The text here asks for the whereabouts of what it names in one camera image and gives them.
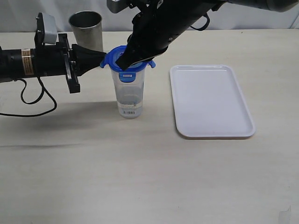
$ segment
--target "metal cup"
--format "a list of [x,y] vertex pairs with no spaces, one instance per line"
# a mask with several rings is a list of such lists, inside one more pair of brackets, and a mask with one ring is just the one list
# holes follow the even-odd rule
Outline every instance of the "metal cup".
[[82,11],[72,15],[69,24],[77,44],[81,47],[103,51],[102,16],[93,11]]

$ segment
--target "plastic cup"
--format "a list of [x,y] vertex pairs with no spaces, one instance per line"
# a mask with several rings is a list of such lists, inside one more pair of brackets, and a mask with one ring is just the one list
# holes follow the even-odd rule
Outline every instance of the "plastic cup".
[[154,68],[155,63],[153,61],[138,63],[123,71],[115,61],[125,48],[126,46],[119,46],[110,51],[101,63],[101,67],[109,64],[111,68],[120,115],[127,119],[133,119],[142,113],[145,67],[149,64]]

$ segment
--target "white plastic tray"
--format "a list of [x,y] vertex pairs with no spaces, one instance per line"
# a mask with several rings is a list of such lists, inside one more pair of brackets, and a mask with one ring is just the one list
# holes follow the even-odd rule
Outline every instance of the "white plastic tray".
[[170,70],[178,131],[189,138],[245,139],[256,128],[232,69],[177,65]]

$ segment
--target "table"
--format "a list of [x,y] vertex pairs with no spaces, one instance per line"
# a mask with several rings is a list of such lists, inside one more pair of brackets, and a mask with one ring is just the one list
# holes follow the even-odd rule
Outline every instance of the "table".
[[[103,34],[104,50],[128,32]],[[2,33],[3,49],[32,48],[33,33]],[[70,43],[75,42],[69,33]],[[58,109],[0,117],[1,224],[275,224],[299,222],[299,31],[188,31],[147,68],[144,111],[119,116],[110,69],[44,78]],[[236,73],[257,127],[248,140],[185,140],[175,129],[169,69],[225,64]],[[35,113],[22,83],[0,84],[0,108]],[[29,80],[28,100],[39,94]]]

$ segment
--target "black cable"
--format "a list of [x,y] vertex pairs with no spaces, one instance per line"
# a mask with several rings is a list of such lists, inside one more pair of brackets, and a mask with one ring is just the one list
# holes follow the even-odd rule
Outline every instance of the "black cable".
[[36,100],[32,101],[32,102],[26,102],[25,99],[24,99],[24,96],[23,96],[24,95],[24,91],[25,91],[25,89],[27,87],[27,82],[24,79],[17,79],[16,81],[18,81],[18,80],[22,81],[25,84],[23,90],[21,91],[21,100],[22,100],[23,103],[28,104],[28,105],[36,104],[36,103],[38,103],[43,98],[44,94],[46,93],[49,96],[49,98],[53,101],[54,107],[52,109],[46,111],[46,112],[39,113],[39,114],[21,115],[21,114],[0,113],[0,115],[7,116],[7,117],[33,118],[33,117],[43,116],[43,115],[45,115],[47,113],[50,113],[50,112],[52,112],[52,111],[54,111],[54,110],[57,109],[57,102],[56,102],[56,100],[49,93],[49,91],[46,89],[46,87],[44,86],[44,84],[43,84],[43,82],[42,82],[42,80],[41,80],[40,77],[37,77],[37,80],[38,80],[39,84],[42,87],[42,92],[39,95],[39,97]]
[[192,29],[197,30],[197,31],[204,31],[204,30],[209,26],[211,20],[210,20],[210,17],[207,15],[207,13],[204,14],[203,17],[206,18],[206,23],[205,23],[205,25],[204,25],[203,27],[201,27],[201,28],[195,28],[195,27],[193,27],[193,26],[190,26],[190,27],[191,27]]

